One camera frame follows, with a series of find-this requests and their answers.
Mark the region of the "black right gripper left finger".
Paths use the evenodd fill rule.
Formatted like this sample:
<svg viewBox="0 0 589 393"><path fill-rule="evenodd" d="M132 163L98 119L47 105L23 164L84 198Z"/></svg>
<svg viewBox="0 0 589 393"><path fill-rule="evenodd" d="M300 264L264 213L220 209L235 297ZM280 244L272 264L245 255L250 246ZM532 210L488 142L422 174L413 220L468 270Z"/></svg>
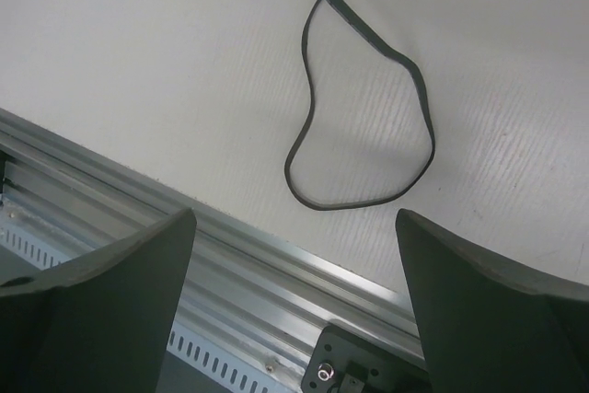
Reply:
<svg viewBox="0 0 589 393"><path fill-rule="evenodd" d="M197 221L179 212L1 286L4 392L153 392Z"/></svg>

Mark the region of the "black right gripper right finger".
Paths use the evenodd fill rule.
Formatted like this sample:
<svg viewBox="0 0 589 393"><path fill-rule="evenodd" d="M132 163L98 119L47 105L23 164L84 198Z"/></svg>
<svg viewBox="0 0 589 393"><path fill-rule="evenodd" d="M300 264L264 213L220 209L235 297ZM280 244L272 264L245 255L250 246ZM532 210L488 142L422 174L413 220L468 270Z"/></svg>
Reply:
<svg viewBox="0 0 589 393"><path fill-rule="evenodd" d="M402 209L398 248L435 392L585 392L588 288Z"/></svg>

